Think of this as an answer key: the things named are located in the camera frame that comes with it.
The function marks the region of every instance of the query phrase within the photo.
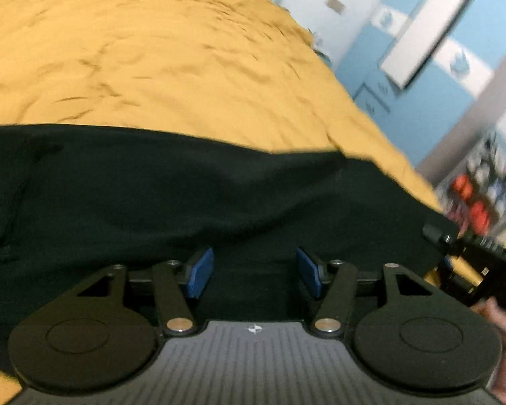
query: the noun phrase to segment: gray gripper base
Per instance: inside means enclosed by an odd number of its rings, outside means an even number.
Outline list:
[[[113,389],[61,397],[27,389],[11,405],[468,405],[499,404],[476,390],[423,398],[368,377],[343,343],[298,322],[212,321],[200,335],[171,339],[151,366]]]

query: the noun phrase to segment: blue gripper pad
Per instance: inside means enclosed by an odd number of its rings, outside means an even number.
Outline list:
[[[322,283],[320,282],[319,270],[313,261],[300,248],[296,249],[298,272],[308,288],[309,293],[315,299],[322,295]]]
[[[192,268],[189,282],[187,282],[184,287],[186,298],[198,299],[204,291],[213,271],[214,250],[208,248],[203,257],[201,257],[197,264]]]

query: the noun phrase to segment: bed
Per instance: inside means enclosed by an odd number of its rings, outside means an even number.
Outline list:
[[[141,128],[420,177],[271,0],[0,0],[0,125]],[[0,387],[0,403],[18,386]]]

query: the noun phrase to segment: yellow bed sheet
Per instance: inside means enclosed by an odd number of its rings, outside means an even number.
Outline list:
[[[0,125],[168,131],[271,152],[373,160],[430,185],[270,0],[0,0]],[[0,382],[0,403],[18,385]]]

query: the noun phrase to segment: black fabric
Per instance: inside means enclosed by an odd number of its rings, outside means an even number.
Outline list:
[[[4,169],[13,157],[29,180]],[[424,223],[456,235],[374,164],[338,152],[272,155],[158,132],[61,125],[0,127],[0,181],[23,186],[3,206],[0,368],[11,327],[109,265],[146,267],[211,245],[215,272],[199,320],[309,315],[296,271],[304,246],[362,270],[398,262],[425,274],[442,256]]]

